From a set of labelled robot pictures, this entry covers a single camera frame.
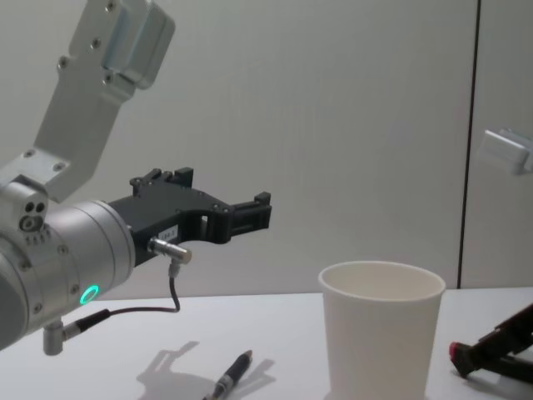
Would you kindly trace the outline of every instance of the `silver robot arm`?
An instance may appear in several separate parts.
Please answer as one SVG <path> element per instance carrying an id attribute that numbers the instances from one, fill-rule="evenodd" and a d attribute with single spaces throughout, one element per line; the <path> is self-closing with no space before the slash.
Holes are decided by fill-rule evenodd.
<path id="1" fill-rule="evenodd" d="M 150 0 L 89 0 L 32 148 L 0 170 L 0 350 L 45 329 L 62 350 L 61 317 L 125 282 L 128 226 L 102 202 L 47 213 L 94 173 L 121 105 L 149 88 L 175 25 Z"/>

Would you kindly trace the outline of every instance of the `green led ring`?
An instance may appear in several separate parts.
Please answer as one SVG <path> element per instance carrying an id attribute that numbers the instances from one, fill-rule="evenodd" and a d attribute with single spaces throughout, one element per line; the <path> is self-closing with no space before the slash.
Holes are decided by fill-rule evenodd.
<path id="1" fill-rule="evenodd" d="M 80 298 L 80 304 L 84 306 L 91 302 L 98 295 L 98 292 L 100 292 L 100 288 L 97 285 L 92 285 L 83 293 L 82 298 Z"/>

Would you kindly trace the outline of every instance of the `pen cap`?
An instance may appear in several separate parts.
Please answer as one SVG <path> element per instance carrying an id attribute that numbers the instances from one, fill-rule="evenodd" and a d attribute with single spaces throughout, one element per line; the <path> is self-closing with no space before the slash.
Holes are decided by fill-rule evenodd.
<path id="1" fill-rule="evenodd" d="M 228 368 L 226 374 L 234 383 L 241 380 L 242 375 L 247 371 L 252 363 L 252 352 L 246 352 L 239 356 L 231 367 Z"/>

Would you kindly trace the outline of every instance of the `black tripod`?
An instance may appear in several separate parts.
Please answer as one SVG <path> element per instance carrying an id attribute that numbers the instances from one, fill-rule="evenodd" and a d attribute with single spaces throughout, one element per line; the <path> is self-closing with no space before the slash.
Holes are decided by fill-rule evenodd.
<path id="1" fill-rule="evenodd" d="M 533 304 L 496 327 L 474 346 L 454 342 L 450 357 L 459 374 L 486 369 L 526 383 L 533 383 L 533 363 L 512 357 L 533 346 Z"/>

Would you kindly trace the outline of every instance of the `silver connector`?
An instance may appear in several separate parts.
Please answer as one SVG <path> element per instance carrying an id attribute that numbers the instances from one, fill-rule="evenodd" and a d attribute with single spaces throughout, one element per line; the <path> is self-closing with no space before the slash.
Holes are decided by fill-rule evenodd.
<path id="1" fill-rule="evenodd" d="M 148 251 L 158 256 L 170 257 L 180 264 L 188 264 L 192 260 L 192 252 L 186 248 L 179 247 L 176 244 L 165 242 L 164 240 L 153 237 L 148 242 Z"/>
<path id="2" fill-rule="evenodd" d="M 57 356 L 63 351 L 63 322 L 61 319 L 44 327 L 42 349 L 47 356 Z"/>
<path id="3" fill-rule="evenodd" d="M 168 277 L 177 278 L 181 269 L 182 269 L 181 263 L 173 258 L 170 261 L 170 266 L 168 266 Z"/>

